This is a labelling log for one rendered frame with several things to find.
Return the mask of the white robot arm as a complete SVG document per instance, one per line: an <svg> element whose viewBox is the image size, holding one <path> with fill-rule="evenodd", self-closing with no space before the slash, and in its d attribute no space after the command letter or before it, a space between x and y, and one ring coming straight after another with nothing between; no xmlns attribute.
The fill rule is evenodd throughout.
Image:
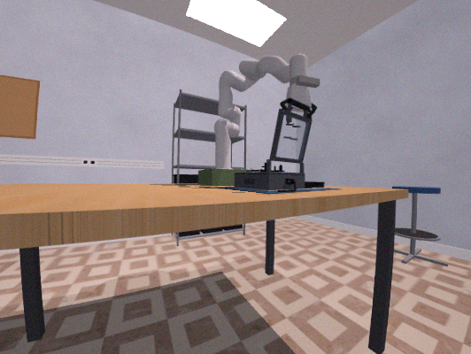
<svg viewBox="0 0 471 354"><path fill-rule="evenodd" d="M231 141L229 137L236 138L241 128L242 113L238 107L233 105L233 95L230 87L237 91L244 92L267 73L272 74L282 83L289 82L290 85L296 83L296 85L311 88L320 86L320 79L307 77L307 57L304 54L293 56L290 59L290 64L287 64L282 58L277 56L264 56L260 59L259 64L258 62L259 60L255 59L245 59L241 61L239 71L245 76L244 78L230 70L224 71L220 77L218 114L222 118L229 119L230 121L218 119L214 124L216 145L215 169L232 169Z"/></svg>

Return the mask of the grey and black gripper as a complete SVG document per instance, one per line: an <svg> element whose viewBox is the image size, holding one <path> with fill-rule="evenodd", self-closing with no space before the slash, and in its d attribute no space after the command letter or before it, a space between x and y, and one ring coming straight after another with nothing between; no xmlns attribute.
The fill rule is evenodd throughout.
<svg viewBox="0 0 471 354"><path fill-rule="evenodd" d="M296 83L293 83L292 85L290 85L288 87L288 91L287 91L287 96L286 96L286 100L280 102L280 105L281 107L284 109L284 110L287 110L287 106L288 106L288 102L287 102L287 98L292 98L292 99L295 99L303 104L306 104L310 107L309 109L309 113L307 113L307 118L308 119L312 119L312 115L315 113L316 109L317 109L317 106L315 106L313 103L312 103L312 99L311 99L311 92L310 92L310 89L309 87L306 87L306 86L298 86L296 85ZM285 106L286 104L286 106ZM293 108L295 107L295 108ZM312 108L312 110L311 110ZM303 109L300 109L294 105L291 106L291 110L292 112L304 112L305 110Z"/></svg>

